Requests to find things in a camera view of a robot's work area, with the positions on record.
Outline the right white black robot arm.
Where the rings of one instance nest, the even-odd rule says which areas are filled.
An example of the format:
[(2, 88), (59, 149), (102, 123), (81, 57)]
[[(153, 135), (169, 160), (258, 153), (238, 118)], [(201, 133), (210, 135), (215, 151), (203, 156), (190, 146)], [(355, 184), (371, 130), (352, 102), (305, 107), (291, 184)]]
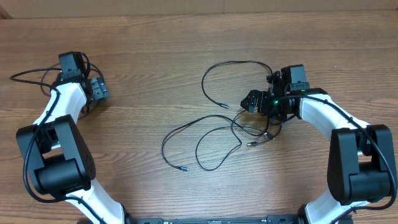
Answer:
[(391, 130), (355, 118), (321, 88), (311, 88), (303, 65), (269, 75), (266, 91), (251, 90), (241, 107), (269, 119), (294, 115), (330, 142), (327, 189), (302, 205), (295, 223), (352, 223), (351, 212), (384, 210), (397, 198), (397, 171)]

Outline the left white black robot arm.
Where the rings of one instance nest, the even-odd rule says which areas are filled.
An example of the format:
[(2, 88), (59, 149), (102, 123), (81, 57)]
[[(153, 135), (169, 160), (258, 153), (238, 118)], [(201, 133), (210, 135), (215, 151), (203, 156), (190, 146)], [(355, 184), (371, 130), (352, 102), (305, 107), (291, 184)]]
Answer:
[(44, 112), (16, 133), (25, 188), (38, 202), (74, 205), (90, 223), (135, 223), (97, 181), (93, 156), (76, 125), (90, 103), (109, 96), (104, 78), (90, 77), (97, 67), (83, 52), (63, 53), (58, 59), (51, 70), (59, 74), (49, 85)]

